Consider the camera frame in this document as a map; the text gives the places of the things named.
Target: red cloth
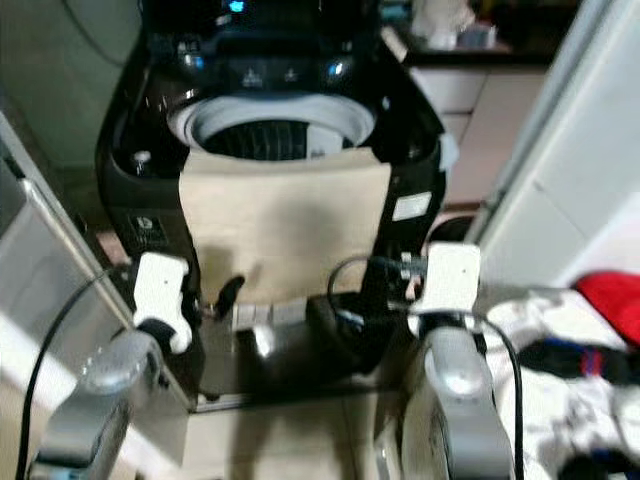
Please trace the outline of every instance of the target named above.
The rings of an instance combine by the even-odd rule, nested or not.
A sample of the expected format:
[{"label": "red cloth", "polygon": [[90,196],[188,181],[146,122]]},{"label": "red cloth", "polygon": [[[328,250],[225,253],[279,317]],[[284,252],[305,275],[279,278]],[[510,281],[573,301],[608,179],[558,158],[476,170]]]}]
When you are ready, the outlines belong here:
[{"label": "red cloth", "polygon": [[593,273],[576,289],[629,343],[640,346],[640,275]]}]

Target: washing machine drum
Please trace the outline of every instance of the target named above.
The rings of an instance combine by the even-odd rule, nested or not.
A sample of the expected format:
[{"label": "washing machine drum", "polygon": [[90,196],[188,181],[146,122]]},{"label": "washing machine drum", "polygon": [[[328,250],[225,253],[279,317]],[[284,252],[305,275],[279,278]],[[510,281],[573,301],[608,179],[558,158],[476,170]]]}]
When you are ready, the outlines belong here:
[{"label": "washing machine drum", "polygon": [[251,160],[303,160],[357,147],[371,135],[373,114],[337,95],[217,97],[168,117],[190,148]]}]

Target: top-loading washing machine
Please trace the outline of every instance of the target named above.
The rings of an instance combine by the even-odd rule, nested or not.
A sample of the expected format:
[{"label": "top-loading washing machine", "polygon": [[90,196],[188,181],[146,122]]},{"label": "top-loading washing machine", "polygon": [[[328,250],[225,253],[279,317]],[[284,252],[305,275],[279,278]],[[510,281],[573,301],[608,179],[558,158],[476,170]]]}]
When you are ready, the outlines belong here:
[{"label": "top-loading washing machine", "polygon": [[[210,399],[281,398],[393,387],[413,343],[405,323],[353,331],[323,299],[307,319],[275,328],[269,355],[256,333],[203,318],[200,266],[178,180],[190,149],[243,159],[304,162],[370,147],[391,165],[373,253],[419,254],[441,208],[441,122],[379,39],[375,0],[141,0],[143,32],[114,94],[96,168],[102,201],[124,248],[187,259],[185,316],[194,346],[170,361],[185,392]],[[394,217],[399,201],[427,199]],[[367,271],[375,309],[406,283]]]}]

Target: washing machine lid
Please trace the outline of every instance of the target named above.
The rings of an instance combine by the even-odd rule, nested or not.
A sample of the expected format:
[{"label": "washing machine lid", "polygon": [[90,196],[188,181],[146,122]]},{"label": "washing machine lid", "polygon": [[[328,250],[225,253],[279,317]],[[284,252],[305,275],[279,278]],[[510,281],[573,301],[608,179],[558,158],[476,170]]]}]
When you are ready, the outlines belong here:
[{"label": "washing machine lid", "polygon": [[192,35],[208,41],[220,33],[320,36],[348,42],[373,32],[379,0],[140,0],[147,35]]}]

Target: white wall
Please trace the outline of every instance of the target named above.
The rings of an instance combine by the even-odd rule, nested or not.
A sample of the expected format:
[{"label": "white wall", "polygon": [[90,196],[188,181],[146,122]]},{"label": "white wall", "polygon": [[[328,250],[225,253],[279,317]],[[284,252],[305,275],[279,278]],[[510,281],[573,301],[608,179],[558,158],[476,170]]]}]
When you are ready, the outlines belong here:
[{"label": "white wall", "polygon": [[[634,60],[640,51],[638,25],[640,0],[610,2],[481,239],[483,281],[564,286],[580,269],[622,268],[628,255],[637,256],[637,249],[594,254],[598,261],[591,265],[583,252],[596,249],[593,245],[601,242],[612,219],[640,192],[640,62]],[[626,232],[629,224],[623,225]],[[611,245],[626,249],[632,242]]]},{"label": "white wall", "polygon": [[[135,0],[69,5],[111,57],[126,60],[140,24]],[[93,165],[120,71],[91,49],[61,0],[0,2],[0,82],[55,167]]]}]

